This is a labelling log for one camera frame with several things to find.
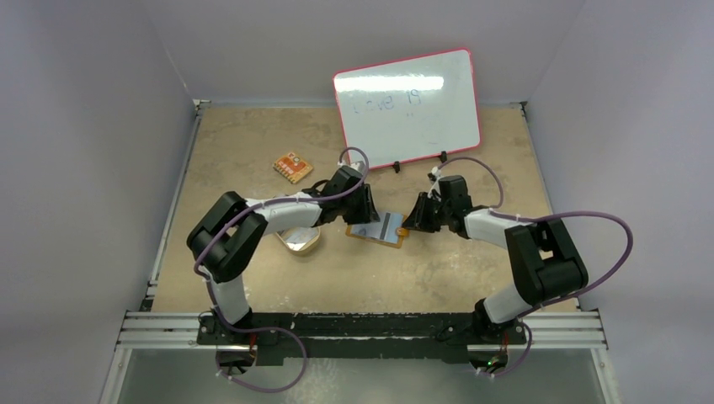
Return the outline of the yellow leather card holder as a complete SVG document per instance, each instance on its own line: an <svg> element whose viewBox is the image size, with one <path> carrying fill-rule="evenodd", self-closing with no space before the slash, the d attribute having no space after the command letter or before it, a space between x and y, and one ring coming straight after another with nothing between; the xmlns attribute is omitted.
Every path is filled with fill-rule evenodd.
<svg viewBox="0 0 714 404"><path fill-rule="evenodd" d="M402 226L405 215L384 211L380 212L379 216L380 219L375 222L348 225L345 235L387 247L400 248L409 236L409 230Z"/></svg>

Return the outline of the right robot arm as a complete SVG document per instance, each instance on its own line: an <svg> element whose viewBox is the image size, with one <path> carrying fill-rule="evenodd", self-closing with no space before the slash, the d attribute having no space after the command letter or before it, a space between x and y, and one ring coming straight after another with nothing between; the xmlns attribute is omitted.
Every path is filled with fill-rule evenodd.
<svg viewBox="0 0 714 404"><path fill-rule="evenodd" d="M403 228L434 233L446 226L462 238L502 247L509 256L512 282L474 305L472 330L479 340L495 341L524 312L589 282L562 220L502 218L487 206L474 205L466 180L458 175L440 178L435 186L435 191L418 194Z"/></svg>

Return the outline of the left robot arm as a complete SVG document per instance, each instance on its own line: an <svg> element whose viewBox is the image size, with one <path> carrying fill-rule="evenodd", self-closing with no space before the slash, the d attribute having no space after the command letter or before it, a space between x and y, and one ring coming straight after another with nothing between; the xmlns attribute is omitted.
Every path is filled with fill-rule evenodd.
<svg viewBox="0 0 714 404"><path fill-rule="evenodd" d="M315 228L338 218L348 225L378 221L366 173L341 166L317 186L273 199L244 199L224 193L186 244L194 256L194 272L206 284L212 310L220 319L219 334L231 344L243 343L251 332L252 310L243 286L263 237L296 228Z"/></svg>

